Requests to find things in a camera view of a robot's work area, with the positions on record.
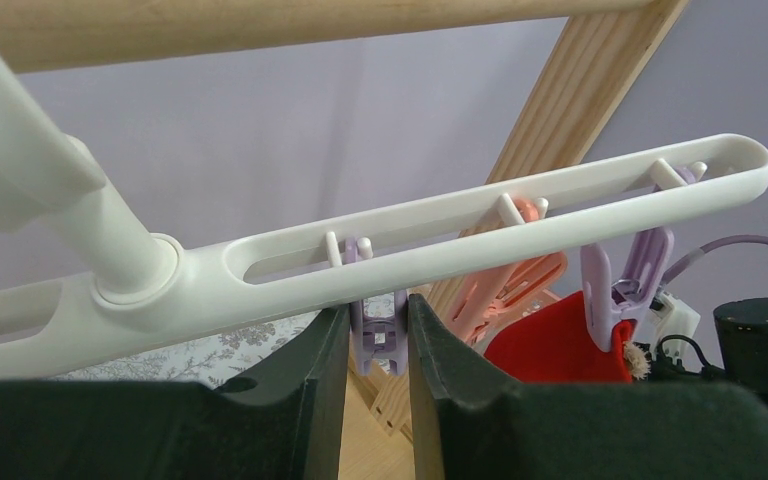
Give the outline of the red beige sock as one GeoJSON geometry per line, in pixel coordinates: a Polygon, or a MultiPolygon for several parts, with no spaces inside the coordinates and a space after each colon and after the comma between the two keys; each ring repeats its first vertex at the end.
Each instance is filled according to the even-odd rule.
{"type": "Polygon", "coordinates": [[[620,321],[609,349],[601,350],[587,330],[583,293],[576,292],[501,329],[483,357],[525,383],[630,383],[651,371],[632,341],[634,330],[634,321],[620,321]]]}

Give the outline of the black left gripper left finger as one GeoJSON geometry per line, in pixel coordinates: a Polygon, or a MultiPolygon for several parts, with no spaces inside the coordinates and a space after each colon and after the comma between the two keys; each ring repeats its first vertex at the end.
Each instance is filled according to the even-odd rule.
{"type": "Polygon", "coordinates": [[[0,381],[0,479],[334,479],[347,307],[210,388],[0,381]]]}

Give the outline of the purple clothespin end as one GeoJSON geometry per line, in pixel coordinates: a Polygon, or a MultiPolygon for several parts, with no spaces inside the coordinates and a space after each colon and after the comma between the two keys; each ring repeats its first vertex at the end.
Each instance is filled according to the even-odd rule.
{"type": "Polygon", "coordinates": [[[597,243],[579,250],[587,331],[595,346],[613,350],[613,330],[623,320],[637,322],[661,286],[675,240],[668,227],[635,234],[624,269],[612,277],[608,254],[597,243]]]}

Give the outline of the purple clothespin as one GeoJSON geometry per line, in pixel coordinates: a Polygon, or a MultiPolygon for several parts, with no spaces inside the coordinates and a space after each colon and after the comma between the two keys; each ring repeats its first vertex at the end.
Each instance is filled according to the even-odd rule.
{"type": "MultiPolygon", "coordinates": [[[[336,234],[328,232],[325,244],[331,267],[370,260],[374,256],[371,240],[367,237],[348,237],[341,251],[336,234]]],[[[367,376],[374,363],[386,360],[391,375],[404,375],[408,367],[407,291],[393,292],[393,313],[389,316],[367,315],[363,300],[349,304],[349,315],[356,371],[361,376],[367,376]]]]}

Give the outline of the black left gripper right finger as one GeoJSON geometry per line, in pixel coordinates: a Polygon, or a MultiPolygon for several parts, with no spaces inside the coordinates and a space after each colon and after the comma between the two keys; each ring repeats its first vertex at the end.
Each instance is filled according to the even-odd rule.
{"type": "Polygon", "coordinates": [[[525,384],[408,303],[419,479],[768,479],[768,408],[728,383],[525,384]]]}

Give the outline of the white plastic clip hanger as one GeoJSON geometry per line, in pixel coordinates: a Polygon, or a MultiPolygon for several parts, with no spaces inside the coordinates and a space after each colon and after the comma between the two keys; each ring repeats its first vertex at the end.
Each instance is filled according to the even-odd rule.
{"type": "Polygon", "coordinates": [[[0,291],[0,380],[45,378],[248,324],[692,219],[768,188],[719,134],[187,250],[150,233],[0,57],[0,232],[46,221],[88,271],[0,291]],[[367,237],[370,260],[331,267],[367,237]]]}

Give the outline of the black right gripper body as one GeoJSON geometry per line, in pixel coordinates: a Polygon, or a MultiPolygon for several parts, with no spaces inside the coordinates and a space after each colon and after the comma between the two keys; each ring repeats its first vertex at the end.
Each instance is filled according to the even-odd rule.
{"type": "Polygon", "coordinates": [[[768,405],[768,297],[722,304],[713,310],[723,365],[711,364],[695,341],[670,335],[655,347],[650,381],[731,382],[757,394],[768,405]],[[672,343],[689,346],[700,362],[697,372],[667,357],[672,343]]]}

